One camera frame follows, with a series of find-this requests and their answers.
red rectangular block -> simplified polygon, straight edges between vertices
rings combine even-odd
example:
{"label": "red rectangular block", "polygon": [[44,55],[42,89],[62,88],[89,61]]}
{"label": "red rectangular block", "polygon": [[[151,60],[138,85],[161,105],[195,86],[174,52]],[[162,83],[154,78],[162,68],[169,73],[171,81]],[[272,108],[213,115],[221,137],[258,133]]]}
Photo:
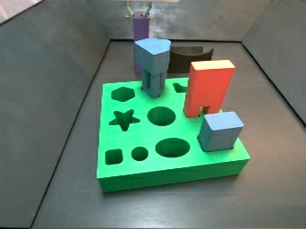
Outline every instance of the red rectangular block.
{"label": "red rectangular block", "polygon": [[233,79],[234,65],[229,60],[191,62],[185,113],[187,118],[221,111]]}

purple block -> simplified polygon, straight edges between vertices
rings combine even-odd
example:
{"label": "purple block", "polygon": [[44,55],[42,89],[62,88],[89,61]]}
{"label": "purple block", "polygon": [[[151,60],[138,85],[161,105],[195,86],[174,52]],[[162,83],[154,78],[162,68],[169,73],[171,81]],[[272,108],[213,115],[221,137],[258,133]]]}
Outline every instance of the purple block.
{"label": "purple block", "polygon": [[[134,42],[149,38],[149,29],[150,29],[150,19],[142,17],[142,12],[135,12],[134,14]],[[135,61],[135,48],[134,48],[134,68],[135,72],[142,72],[142,67],[137,64]]]}

blue block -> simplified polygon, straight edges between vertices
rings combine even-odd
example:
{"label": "blue block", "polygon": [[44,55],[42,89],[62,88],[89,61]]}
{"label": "blue block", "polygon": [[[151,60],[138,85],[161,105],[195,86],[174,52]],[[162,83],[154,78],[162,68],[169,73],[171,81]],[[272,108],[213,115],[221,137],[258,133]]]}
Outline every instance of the blue block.
{"label": "blue block", "polygon": [[147,38],[135,42],[137,63],[151,75],[167,72],[170,46],[167,39]]}
{"label": "blue block", "polygon": [[242,129],[244,122],[235,112],[206,114],[198,135],[203,151],[233,148]]}
{"label": "blue block", "polygon": [[153,98],[161,97],[165,90],[166,72],[151,75],[142,69],[142,89],[149,93]]}

hexagonal hole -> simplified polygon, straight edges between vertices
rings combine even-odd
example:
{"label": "hexagonal hole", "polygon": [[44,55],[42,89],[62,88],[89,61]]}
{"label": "hexagonal hole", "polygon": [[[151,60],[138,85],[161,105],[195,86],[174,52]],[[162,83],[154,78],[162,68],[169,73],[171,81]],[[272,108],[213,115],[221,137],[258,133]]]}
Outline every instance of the hexagonal hole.
{"label": "hexagonal hole", "polygon": [[134,97],[135,97],[135,91],[134,89],[130,89],[127,87],[121,87],[111,91],[111,98],[114,100],[118,100],[119,102],[127,102]]}

gray wall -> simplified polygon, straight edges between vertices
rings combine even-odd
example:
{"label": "gray wall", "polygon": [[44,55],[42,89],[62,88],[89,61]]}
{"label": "gray wall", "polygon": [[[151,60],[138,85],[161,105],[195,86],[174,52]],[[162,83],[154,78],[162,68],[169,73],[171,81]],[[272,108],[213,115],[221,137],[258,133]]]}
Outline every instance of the gray wall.
{"label": "gray wall", "polygon": [[306,1],[274,0],[244,44],[306,123]]}
{"label": "gray wall", "polygon": [[[122,2],[98,1],[111,38],[133,38],[131,21]],[[242,41],[270,0],[181,0],[153,3],[151,37]],[[134,12],[145,3],[131,3]]]}
{"label": "gray wall", "polygon": [[95,3],[44,1],[0,27],[0,227],[32,223],[107,49]]}

